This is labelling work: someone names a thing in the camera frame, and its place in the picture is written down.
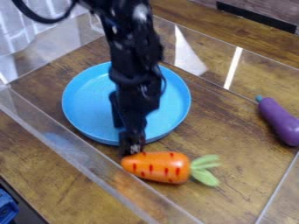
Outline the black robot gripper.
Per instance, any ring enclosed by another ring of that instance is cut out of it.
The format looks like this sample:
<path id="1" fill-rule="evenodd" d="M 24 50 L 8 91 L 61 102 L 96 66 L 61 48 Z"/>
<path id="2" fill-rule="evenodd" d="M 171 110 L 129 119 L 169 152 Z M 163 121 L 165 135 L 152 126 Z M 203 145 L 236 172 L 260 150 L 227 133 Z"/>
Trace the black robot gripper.
<path id="1" fill-rule="evenodd" d="M 135 155 L 144 150 L 147 115 L 159 109 L 165 90 L 165 78 L 159 66 L 132 77 L 109 68 L 108 78 L 116 84 L 109 94 L 113 126 L 125 128 L 119 134 L 120 156 Z"/>

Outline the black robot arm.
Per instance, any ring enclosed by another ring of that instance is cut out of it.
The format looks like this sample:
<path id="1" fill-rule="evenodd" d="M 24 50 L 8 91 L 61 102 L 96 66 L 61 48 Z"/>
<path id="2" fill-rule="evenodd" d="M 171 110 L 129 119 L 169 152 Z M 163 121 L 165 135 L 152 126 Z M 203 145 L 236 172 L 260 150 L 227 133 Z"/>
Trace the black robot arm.
<path id="1" fill-rule="evenodd" d="M 96 14 L 107 37 L 111 68 L 116 84 L 109 94 L 113 125 L 119 133 L 120 154 L 144 150 L 147 115 L 159 109 L 165 83 L 159 61 L 164 48 L 153 28 L 148 0 L 79 0 Z"/>

